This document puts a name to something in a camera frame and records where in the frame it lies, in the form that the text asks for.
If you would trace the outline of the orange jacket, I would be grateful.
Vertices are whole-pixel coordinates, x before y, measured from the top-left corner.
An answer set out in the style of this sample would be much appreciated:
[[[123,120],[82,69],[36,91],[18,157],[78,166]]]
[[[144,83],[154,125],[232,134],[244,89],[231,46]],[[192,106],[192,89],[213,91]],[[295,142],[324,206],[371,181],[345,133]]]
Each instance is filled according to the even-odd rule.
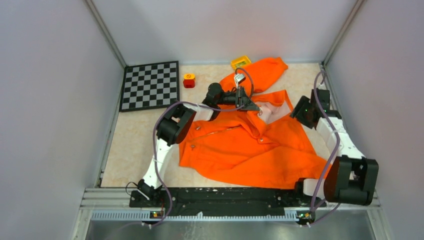
[[[318,179],[326,159],[318,156],[302,125],[290,117],[286,90],[268,92],[288,66],[267,57],[246,67],[242,85],[261,111],[222,111],[195,121],[179,144],[179,165],[205,178],[235,185],[292,190],[302,178]]]

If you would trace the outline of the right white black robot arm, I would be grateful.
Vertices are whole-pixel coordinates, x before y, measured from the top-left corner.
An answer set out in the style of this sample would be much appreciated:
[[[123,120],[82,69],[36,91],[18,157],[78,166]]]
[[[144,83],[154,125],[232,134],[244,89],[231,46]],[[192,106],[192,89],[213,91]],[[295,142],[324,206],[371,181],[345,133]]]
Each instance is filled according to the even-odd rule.
[[[315,129],[330,151],[325,176],[304,178],[303,186],[293,192],[293,200],[299,206],[316,199],[368,206],[374,198],[379,164],[355,146],[342,116],[330,108],[330,97],[329,90],[312,89],[311,96],[302,96],[290,114],[302,125]]]

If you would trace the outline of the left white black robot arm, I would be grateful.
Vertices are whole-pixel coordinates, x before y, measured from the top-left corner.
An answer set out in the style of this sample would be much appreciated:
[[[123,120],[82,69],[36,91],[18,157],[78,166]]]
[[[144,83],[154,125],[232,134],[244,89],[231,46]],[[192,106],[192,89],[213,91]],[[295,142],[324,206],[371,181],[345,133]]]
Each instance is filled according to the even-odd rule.
[[[225,110],[220,105],[234,108]],[[153,129],[154,153],[146,174],[137,184],[137,192],[147,206],[154,207],[160,202],[159,192],[164,185],[163,177],[172,146],[186,138],[193,122],[213,121],[226,111],[260,112],[261,108],[252,101],[251,95],[247,95],[243,86],[224,91],[219,83],[212,83],[202,103],[175,101],[159,117]]]

